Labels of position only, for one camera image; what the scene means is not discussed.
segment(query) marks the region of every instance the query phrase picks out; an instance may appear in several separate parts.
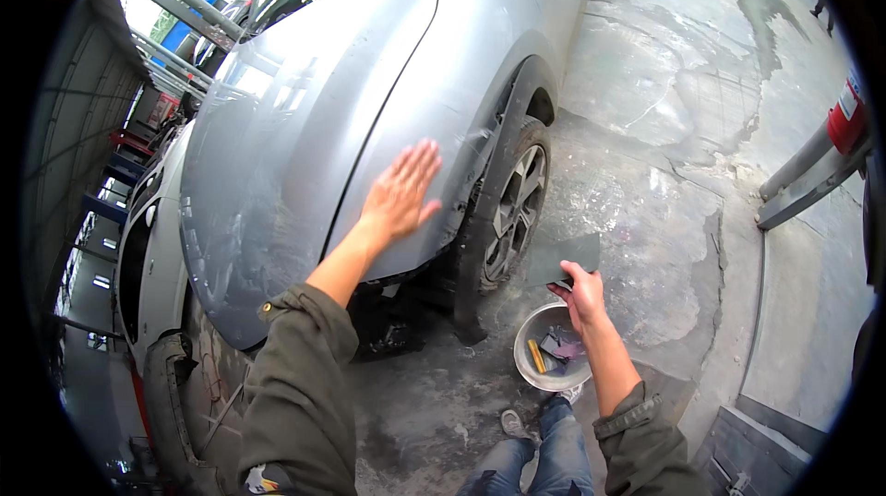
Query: sandpaper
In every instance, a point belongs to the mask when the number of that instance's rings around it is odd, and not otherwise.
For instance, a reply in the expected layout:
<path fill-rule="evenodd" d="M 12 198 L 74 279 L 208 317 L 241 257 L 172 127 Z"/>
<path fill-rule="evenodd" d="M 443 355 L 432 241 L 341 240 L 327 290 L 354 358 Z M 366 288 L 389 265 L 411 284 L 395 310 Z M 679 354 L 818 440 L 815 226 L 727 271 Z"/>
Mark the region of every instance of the sandpaper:
<path fill-rule="evenodd" d="M 538 286 L 549 282 L 564 281 L 569 275 L 560 267 L 560 261 L 574 261 L 585 271 L 600 268 L 600 233 L 576 236 L 562 241 L 552 241 L 536 233 L 529 249 L 529 272 L 526 286 Z"/>

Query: jacket sleeve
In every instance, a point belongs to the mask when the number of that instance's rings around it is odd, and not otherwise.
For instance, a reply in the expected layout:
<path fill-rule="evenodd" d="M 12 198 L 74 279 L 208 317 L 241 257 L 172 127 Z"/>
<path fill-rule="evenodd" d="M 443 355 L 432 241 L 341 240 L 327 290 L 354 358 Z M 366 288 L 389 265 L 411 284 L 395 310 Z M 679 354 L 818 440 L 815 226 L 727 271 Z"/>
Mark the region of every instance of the jacket sleeve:
<path fill-rule="evenodd" d="M 353 402 L 340 369 L 358 345 L 350 316 L 306 284 L 260 315 L 270 331 L 244 386 L 241 492 L 355 494 Z"/>
<path fill-rule="evenodd" d="M 593 422 L 606 460 L 607 494 L 709 493 L 687 463 L 686 438 L 662 417 L 661 407 L 661 397 L 647 398 L 640 381 L 612 415 Z"/>

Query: forearm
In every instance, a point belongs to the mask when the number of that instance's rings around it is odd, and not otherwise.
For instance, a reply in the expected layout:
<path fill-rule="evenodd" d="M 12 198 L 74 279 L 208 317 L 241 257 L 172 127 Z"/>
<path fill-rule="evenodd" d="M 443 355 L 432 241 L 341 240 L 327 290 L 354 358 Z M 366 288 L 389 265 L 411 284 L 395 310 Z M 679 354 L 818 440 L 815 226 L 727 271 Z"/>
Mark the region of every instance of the forearm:
<path fill-rule="evenodd" d="M 357 283 L 369 271 L 372 261 L 384 250 L 387 242 L 382 229 L 370 221 L 360 220 L 305 283 L 346 307 Z"/>
<path fill-rule="evenodd" d="M 591 364 L 600 414 L 610 415 L 634 390 L 640 382 L 640 375 L 606 313 L 594 317 L 583 331 L 582 342 Z"/>

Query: car hood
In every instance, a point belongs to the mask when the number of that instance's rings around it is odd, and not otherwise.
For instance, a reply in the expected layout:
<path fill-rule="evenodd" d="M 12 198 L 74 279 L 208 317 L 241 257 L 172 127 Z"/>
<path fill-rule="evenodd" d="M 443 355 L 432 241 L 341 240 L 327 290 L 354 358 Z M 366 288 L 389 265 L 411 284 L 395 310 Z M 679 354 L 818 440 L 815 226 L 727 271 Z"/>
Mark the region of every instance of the car hood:
<path fill-rule="evenodd" d="M 354 164 L 437 0 L 317 0 L 234 48 L 198 114 L 182 177 L 192 287 L 222 337 L 323 257 Z"/>

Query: sneaker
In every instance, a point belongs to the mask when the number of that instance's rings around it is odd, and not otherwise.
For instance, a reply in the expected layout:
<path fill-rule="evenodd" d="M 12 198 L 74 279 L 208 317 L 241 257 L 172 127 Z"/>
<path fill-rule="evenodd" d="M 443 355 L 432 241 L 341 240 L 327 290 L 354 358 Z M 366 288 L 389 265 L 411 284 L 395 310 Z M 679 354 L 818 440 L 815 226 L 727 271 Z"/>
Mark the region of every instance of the sneaker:
<path fill-rule="evenodd" d="M 508 436 L 514 438 L 528 438 L 526 428 L 523 426 L 523 420 L 513 409 L 506 409 L 502 412 L 502 430 Z"/>
<path fill-rule="evenodd" d="M 568 391 L 558 392 L 557 395 L 560 398 L 566 398 L 566 400 L 569 401 L 569 405 L 571 406 L 571 405 L 575 404 L 576 400 L 579 399 L 584 387 L 585 386 L 583 384 L 580 384 L 579 386 L 576 386 L 574 388 L 570 388 Z"/>

